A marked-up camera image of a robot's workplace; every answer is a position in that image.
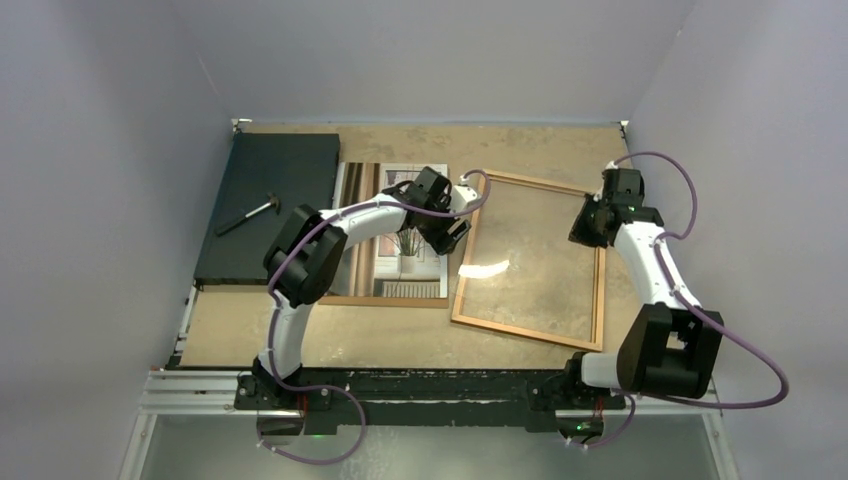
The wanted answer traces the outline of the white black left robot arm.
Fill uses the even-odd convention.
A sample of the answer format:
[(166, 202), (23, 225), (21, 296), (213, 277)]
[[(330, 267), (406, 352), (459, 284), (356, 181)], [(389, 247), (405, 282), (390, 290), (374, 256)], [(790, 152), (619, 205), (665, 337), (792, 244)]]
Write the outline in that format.
[(272, 408), (284, 409), (297, 399), (294, 378), (302, 368), (302, 345), (313, 306), (325, 296), (344, 253), (390, 234), (410, 232), (435, 254), (453, 253), (471, 230), (469, 215), (488, 200), (491, 179), (482, 170), (483, 189), (468, 175), (452, 183), (425, 167), (413, 180), (383, 189), (369, 200), (339, 209), (293, 210), (263, 260), (267, 292), (273, 301), (263, 348), (253, 374), (259, 395)]

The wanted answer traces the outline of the brown frame backing board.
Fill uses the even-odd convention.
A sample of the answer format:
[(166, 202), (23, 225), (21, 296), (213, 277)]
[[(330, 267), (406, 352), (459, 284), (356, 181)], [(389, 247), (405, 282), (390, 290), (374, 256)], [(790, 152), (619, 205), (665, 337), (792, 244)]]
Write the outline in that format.
[[(415, 163), (342, 162), (332, 207), (372, 199), (383, 189), (414, 180), (426, 166)], [(325, 305), (445, 308), (448, 257), (438, 255), (416, 231), (390, 233), (346, 250)]]

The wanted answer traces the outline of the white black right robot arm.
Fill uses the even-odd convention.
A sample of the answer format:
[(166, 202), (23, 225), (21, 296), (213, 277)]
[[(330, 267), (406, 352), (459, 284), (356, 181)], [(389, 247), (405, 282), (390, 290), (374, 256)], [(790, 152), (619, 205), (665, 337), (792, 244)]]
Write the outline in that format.
[(669, 234), (644, 197), (639, 171), (608, 168), (601, 190), (587, 195), (569, 234), (574, 243), (614, 249), (642, 303), (617, 352), (575, 356), (561, 392), (576, 407), (596, 399), (601, 388), (699, 399), (710, 383), (722, 336), (702, 319), (722, 318), (702, 309), (673, 261), (658, 258), (668, 250)]

